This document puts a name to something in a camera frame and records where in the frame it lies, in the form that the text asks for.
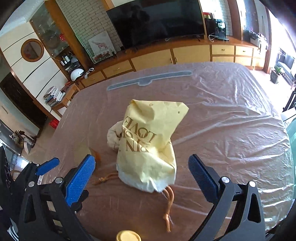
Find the red plastic crate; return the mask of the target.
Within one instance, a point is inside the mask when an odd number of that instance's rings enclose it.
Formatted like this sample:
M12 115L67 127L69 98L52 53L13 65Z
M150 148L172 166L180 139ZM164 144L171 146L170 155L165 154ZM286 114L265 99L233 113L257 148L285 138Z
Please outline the red plastic crate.
M49 125L50 125L52 128L54 128L54 129L57 128L58 124L59 124L59 121L58 121L57 119L52 119L52 120L49 122Z

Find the yellow paper bag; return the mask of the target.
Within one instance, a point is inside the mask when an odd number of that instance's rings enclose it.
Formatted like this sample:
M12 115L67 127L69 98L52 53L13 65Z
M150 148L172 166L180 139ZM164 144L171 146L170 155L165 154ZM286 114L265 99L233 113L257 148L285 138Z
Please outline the yellow paper bag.
M130 102L116 160L123 183L149 193L162 192L175 183L177 163L171 136L188 110L182 102Z

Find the giraffe picture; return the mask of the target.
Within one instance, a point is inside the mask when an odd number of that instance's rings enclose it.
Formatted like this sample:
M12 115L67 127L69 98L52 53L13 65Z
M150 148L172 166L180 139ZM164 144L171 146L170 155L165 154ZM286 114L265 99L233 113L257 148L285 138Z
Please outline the giraffe picture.
M107 31L103 31L96 36L90 38L88 43L95 54L99 54L105 50L112 50L116 52Z

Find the black flat screen television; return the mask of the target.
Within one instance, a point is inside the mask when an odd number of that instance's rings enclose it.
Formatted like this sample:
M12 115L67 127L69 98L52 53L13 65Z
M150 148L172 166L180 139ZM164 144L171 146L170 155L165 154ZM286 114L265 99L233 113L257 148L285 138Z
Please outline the black flat screen television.
M130 1L107 11L125 49L205 34L198 1Z

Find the white paper ball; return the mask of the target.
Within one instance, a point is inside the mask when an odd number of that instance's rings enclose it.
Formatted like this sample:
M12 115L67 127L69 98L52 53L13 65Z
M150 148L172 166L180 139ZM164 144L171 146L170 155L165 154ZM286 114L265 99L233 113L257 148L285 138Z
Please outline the white paper ball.
M123 121L118 121L107 132L107 145L114 151L119 150L119 141L122 135Z

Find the amber jar with cream lid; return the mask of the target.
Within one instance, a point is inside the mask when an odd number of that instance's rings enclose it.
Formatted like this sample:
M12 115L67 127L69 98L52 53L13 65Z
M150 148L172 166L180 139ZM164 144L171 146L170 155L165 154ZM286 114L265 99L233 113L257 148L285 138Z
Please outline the amber jar with cream lid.
M85 143L79 143L74 146L74 163L76 165L79 165L87 155L92 155L94 157L96 168L98 168L101 164L101 157L97 151Z

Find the glass display cabinet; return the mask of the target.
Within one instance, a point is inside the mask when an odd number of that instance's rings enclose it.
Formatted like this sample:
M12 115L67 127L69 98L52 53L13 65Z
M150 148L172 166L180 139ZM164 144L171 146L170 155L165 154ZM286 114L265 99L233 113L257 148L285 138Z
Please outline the glass display cabinet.
M30 24L53 61L71 80L75 68L88 69L90 57L78 40L56 1L43 1L30 19Z

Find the white helmet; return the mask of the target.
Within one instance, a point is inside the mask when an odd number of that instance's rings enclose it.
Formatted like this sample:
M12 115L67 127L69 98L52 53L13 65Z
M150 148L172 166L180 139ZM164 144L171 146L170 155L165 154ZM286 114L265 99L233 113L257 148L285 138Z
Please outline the white helmet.
M81 68L77 68L77 69L73 70L71 72L71 75L70 75L71 80L72 81L75 81L77 78L79 78L80 76L82 76L83 73L84 73L84 70L81 69Z

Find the small wooden side table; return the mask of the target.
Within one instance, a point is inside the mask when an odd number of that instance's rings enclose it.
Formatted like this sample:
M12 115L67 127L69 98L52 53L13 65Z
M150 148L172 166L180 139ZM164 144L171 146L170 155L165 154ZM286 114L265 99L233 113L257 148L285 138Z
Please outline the small wooden side table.
M63 114L60 113L60 110L67 108L75 94L77 94L79 91L80 89L76 84L72 84L67 88L62 100L52 107L52 115L55 114L54 116L56 119L60 120L62 118Z

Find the black coffee machine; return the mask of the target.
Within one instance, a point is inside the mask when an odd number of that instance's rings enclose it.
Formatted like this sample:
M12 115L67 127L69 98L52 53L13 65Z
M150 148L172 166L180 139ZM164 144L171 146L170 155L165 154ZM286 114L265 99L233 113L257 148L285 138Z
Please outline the black coffee machine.
M222 20L205 19L208 39L213 42L214 40L229 41L226 37L226 24Z

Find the potted green plant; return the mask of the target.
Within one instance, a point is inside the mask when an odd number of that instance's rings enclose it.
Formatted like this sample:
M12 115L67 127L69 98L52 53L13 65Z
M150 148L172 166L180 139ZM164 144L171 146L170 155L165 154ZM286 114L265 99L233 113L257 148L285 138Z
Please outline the potted green plant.
M270 80L272 83L277 84L278 83L278 77L282 73L282 68L275 66L270 73Z

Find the clear plastic table cover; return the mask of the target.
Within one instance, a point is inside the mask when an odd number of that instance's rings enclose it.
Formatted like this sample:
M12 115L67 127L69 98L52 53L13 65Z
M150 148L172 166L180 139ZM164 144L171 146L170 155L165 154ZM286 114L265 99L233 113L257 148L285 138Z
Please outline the clear plastic table cover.
M270 230L293 204L294 166L280 113L236 63L191 63L130 72L79 91L64 112L42 183L100 156L77 217L100 240L133 230L143 240L188 240L212 203L188 168L197 155L220 177L254 182Z

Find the stack of books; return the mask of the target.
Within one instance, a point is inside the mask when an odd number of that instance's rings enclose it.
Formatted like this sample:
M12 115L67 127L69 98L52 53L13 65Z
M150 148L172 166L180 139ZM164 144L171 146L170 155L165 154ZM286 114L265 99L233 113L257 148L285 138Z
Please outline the stack of books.
M65 94L66 92L64 90L60 90L58 87L52 86L50 89L47 90L47 92L43 96L43 99L45 101L45 104L52 108L62 101Z

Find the flower picture frame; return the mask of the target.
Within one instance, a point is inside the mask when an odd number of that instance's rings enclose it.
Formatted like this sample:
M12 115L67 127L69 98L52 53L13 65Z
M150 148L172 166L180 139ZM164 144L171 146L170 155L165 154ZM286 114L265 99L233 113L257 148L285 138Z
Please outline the flower picture frame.
M115 55L116 55L116 52L114 52L112 50L105 50L105 51L102 51L99 54L95 54L92 57L92 61L93 61L94 64L96 64L96 63L99 63L100 61L103 61L103 60L105 60L107 58L114 57Z

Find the round wooden wall frame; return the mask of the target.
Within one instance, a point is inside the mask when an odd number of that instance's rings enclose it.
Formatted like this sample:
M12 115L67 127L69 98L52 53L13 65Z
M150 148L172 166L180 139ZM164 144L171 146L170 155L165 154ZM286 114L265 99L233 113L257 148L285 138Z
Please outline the round wooden wall frame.
M28 62L39 61L44 54L44 46L37 39L28 39L21 46L21 55Z

